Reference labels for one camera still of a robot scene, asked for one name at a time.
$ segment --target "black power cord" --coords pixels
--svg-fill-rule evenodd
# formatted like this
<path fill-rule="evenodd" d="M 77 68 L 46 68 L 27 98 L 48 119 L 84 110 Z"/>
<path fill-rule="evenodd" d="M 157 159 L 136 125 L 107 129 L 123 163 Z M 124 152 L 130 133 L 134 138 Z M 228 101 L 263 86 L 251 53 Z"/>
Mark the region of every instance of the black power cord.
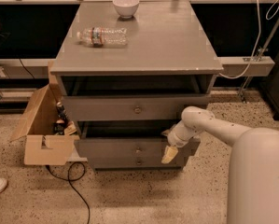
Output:
<path fill-rule="evenodd" d="M 83 173 L 82 173 L 82 175 L 81 175 L 80 177 L 71 179 L 71 177 L 70 177 L 71 170 L 72 170 L 73 166 L 75 166 L 75 165 L 77 165 L 77 164 L 82 165 L 82 167 L 83 167 Z M 46 168 L 47 168 L 47 170 L 49 171 L 49 173 L 51 173 L 52 176 L 54 176 L 54 177 L 56 177 L 56 178 L 58 178 L 58 179 L 61 179 L 61 180 L 63 180 L 63 181 L 67 181 L 67 182 L 70 184 L 71 188 L 80 196 L 80 198 L 83 200 L 84 204 L 86 204 L 87 209 L 88 209 L 88 211 L 89 211 L 89 217 L 88 217 L 87 223 L 90 224 L 90 220 L 91 220 L 91 209 L 90 209 L 90 206 L 89 206 L 89 204 L 86 202 L 86 200 L 83 198 L 83 196 L 76 190 L 76 188 L 75 188 L 75 187 L 73 186 L 73 184 L 72 184 L 72 182 L 78 181 L 78 180 L 80 180 L 80 179 L 84 176 L 85 170 L 86 170 L 84 164 L 83 164 L 82 162 L 79 162 L 79 161 L 74 162 L 74 163 L 70 166 L 70 168 L 68 169 L 68 171 L 67 171 L 67 179 L 66 179 L 66 178 L 63 178 L 63 177 L 60 177 L 60 176 L 56 176 L 56 175 L 51 171 L 49 165 L 46 165 Z"/>
<path fill-rule="evenodd" d="M 35 79 L 35 76 L 26 68 L 26 66 L 23 64 L 23 62 L 21 61 L 21 59 L 19 58 L 19 61 L 21 63 L 21 66 L 25 69 L 25 71 L 27 71 L 29 73 L 29 75 Z"/>

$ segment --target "nightstand top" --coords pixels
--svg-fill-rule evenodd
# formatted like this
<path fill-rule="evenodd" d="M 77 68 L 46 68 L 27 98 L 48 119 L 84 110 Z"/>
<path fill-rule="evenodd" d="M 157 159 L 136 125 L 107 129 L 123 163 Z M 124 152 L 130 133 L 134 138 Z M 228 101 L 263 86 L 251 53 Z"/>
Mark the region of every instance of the nightstand top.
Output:
<path fill-rule="evenodd" d="M 84 28 L 127 28 L 125 47 L 86 47 Z M 223 70 L 188 1 L 140 2 L 122 20 L 111 2 L 82 3 L 51 73 L 63 76 L 217 74 Z"/>

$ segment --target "drawer knob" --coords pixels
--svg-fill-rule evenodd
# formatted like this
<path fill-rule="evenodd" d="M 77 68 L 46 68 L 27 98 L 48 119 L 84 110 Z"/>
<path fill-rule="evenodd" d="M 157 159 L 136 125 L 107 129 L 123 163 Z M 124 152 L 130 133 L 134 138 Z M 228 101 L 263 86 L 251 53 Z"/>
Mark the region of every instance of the drawer knob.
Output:
<path fill-rule="evenodd" d="M 142 111 L 141 107 L 137 106 L 135 109 L 134 109 L 134 112 L 135 114 L 140 114 Z"/>

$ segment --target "speckled floor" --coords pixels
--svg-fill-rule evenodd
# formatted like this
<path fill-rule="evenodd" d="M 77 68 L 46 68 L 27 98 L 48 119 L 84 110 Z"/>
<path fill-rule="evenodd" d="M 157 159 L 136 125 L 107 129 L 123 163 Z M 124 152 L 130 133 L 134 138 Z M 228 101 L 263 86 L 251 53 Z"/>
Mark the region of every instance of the speckled floor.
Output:
<path fill-rule="evenodd" d="M 213 91 L 212 96 L 208 109 L 217 118 L 279 130 L 257 91 L 247 93 L 247 104 L 233 91 Z M 19 117 L 0 115 L 0 176 L 9 181 L 0 194 L 0 223 L 86 223 L 86 206 L 69 184 L 45 167 L 25 166 L 23 138 L 9 142 Z M 94 173 L 85 162 L 87 173 L 74 186 L 91 206 L 91 223 L 226 223 L 231 148 L 208 133 L 201 139 L 183 171 Z M 53 171 L 66 177 L 69 165 Z"/>

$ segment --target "white cable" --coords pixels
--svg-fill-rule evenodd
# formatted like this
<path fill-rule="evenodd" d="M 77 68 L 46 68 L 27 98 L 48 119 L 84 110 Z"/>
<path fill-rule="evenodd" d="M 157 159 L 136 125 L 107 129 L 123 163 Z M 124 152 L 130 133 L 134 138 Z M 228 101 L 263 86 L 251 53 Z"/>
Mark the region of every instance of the white cable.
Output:
<path fill-rule="evenodd" d="M 272 14 L 272 16 L 268 17 L 271 9 L 275 6 L 276 3 L 278 3 L 279 0 L 276 0 L 270 7 L 270 9 L 267 11 L 267 14 L 266 14 L 266 20 L 271 20 L 276 14 L 277 12 L 279 11 L 279 4 L 278 4 L 278 8 L 276 9 L 276 11 Z"/>
<path fill-rule="evenodd" d="M 257 41 L 256 41 L 254 47 L 253 47 L 252 54 L 251 54 L 251 57 L 250 57 L 250 61 L 249 61 L 248 65 L 247 65 L 247 67 L 244 69 L 244 71 L 240 75 L 238 75 L 236 77 L 228 77 L 226 75 L 223 75 L 222 73 L 219 73 L 224 78 L 235 79 L 235 78 L 242 77 L 244 75 L 244 73 L 249 69 L 249 67 L 251 65 L 251 62 L 252 62 L 253 57 L 254 57 L 254 52 L 255 52 L 255 50 L 256 50 L 256 48 L 258 46 L 259 38 L 260 38 L 260 35 L 261 35 L 261 21 L 260 21 L 259 0 L 257 0 L 257 8 L 258 8 L 258 38 L 257 38 Z"/>

